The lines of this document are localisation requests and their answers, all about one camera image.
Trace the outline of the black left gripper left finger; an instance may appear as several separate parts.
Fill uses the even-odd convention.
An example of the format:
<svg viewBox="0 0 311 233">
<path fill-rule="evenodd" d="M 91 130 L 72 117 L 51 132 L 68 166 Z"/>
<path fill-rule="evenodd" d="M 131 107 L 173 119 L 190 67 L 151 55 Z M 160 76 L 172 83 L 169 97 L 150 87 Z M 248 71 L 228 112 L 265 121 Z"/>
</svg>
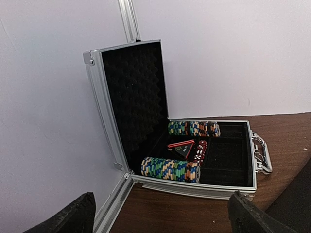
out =
<svg viewBox="0 0 311 233">
<path fill-rule="evenodd" d="M 92 192 L 79 196 L 54 216 L 26 230 L 27 233 L 91 233 L 95 219 Z"/>
</svg>

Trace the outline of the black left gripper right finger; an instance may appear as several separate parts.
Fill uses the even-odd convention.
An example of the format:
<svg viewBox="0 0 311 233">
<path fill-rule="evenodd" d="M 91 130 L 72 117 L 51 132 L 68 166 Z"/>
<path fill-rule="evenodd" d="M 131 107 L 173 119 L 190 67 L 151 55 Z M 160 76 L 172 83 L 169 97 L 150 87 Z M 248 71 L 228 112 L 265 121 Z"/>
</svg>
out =
<svg viewBox="0 0 311 233">
<path fill-rule="evenodd" d="M 295 232 L 257 208 L 239 191 L 234 192 L 228 201 L 228 214 L 234 233 Z"/>
</svg>

